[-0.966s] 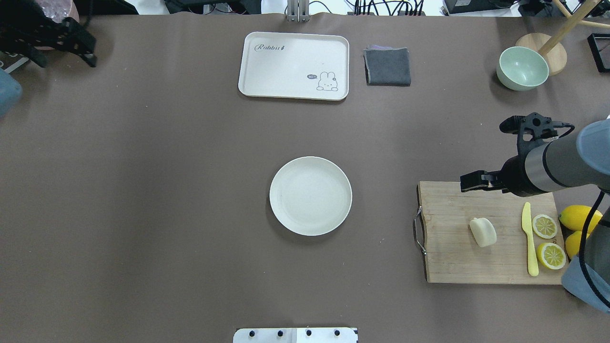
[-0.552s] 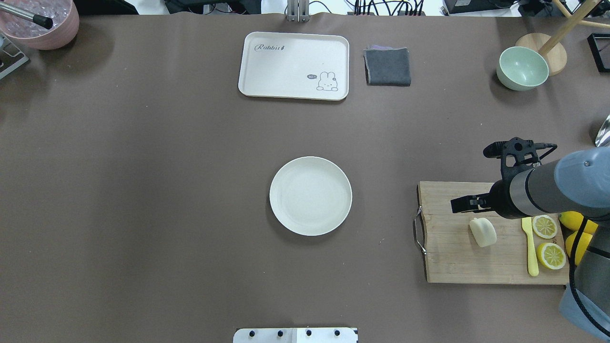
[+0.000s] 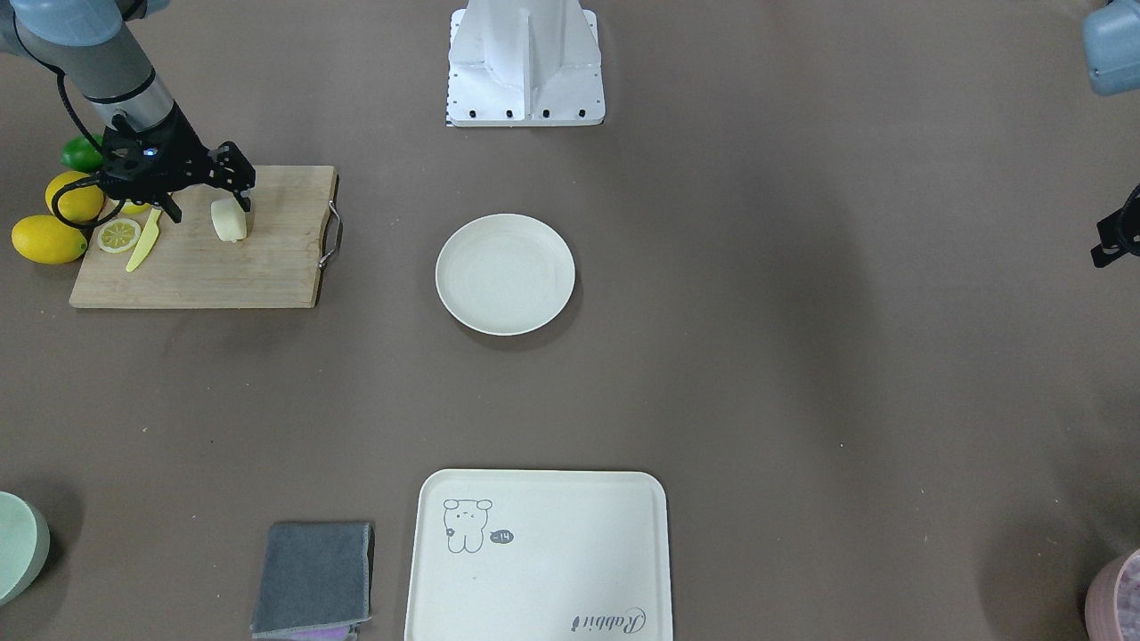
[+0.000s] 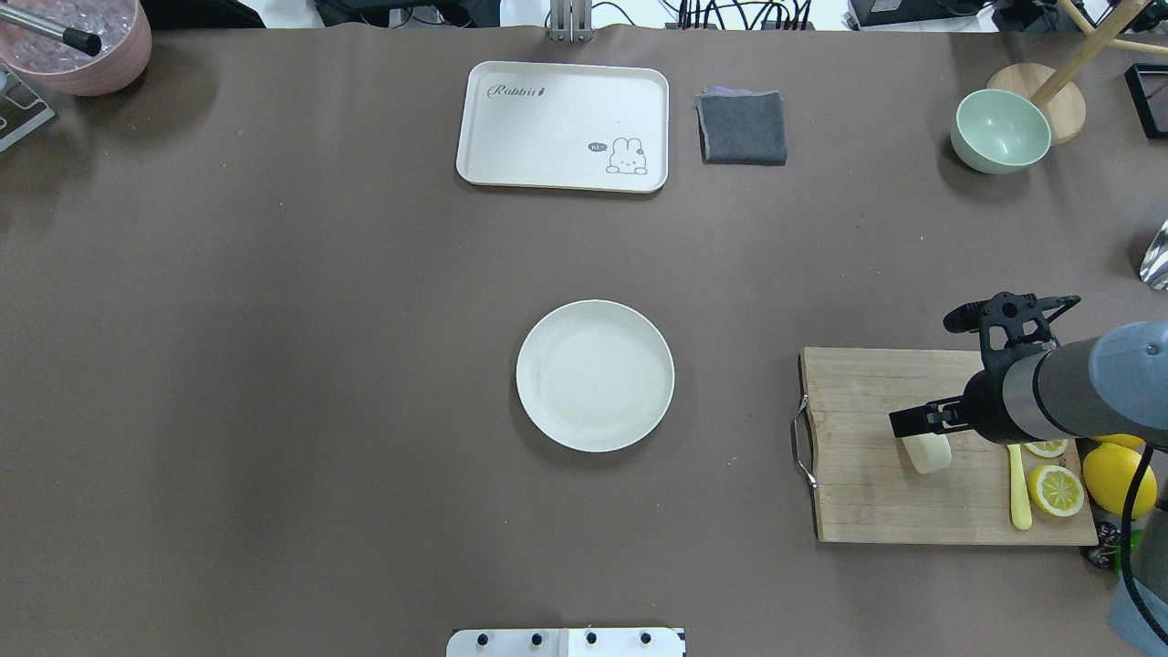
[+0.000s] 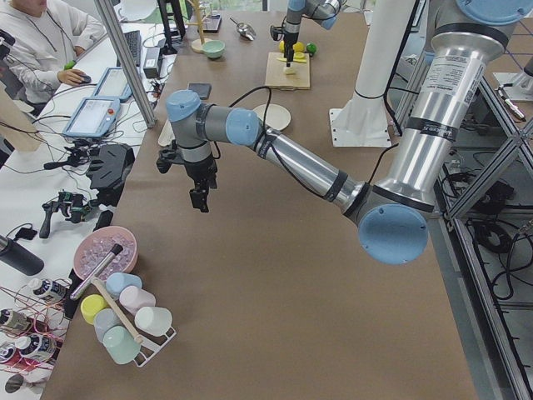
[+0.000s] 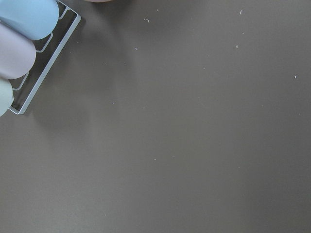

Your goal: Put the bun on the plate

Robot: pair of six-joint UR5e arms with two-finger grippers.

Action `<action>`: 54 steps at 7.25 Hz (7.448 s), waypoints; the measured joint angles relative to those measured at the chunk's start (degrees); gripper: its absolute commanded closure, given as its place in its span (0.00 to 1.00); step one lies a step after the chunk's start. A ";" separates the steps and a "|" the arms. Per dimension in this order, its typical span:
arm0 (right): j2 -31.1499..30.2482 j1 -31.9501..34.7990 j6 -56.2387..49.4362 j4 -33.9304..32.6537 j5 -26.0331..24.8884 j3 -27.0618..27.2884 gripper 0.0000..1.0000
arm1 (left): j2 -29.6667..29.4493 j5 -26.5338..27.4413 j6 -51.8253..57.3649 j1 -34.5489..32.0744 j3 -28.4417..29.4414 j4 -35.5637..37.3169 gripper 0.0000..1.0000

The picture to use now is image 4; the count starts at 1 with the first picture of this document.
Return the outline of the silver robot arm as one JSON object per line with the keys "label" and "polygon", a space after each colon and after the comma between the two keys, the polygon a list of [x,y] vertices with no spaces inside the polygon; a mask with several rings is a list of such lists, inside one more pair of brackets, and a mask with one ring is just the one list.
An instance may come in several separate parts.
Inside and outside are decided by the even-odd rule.
{"label": "silver robot arm", "polygon": [[1164,452],[1164,320],[1065,346],[1047,318],[1031,332],[1026,321],[1004,325],[1002,350],[993,350],[992,331],[992,325],[976,330],[983,369],[962,394],[894,412],[894,436],[972,430],[1011,445],[1129,433],[1146,444],[1139,471],[1150,466],[1152,452]]}

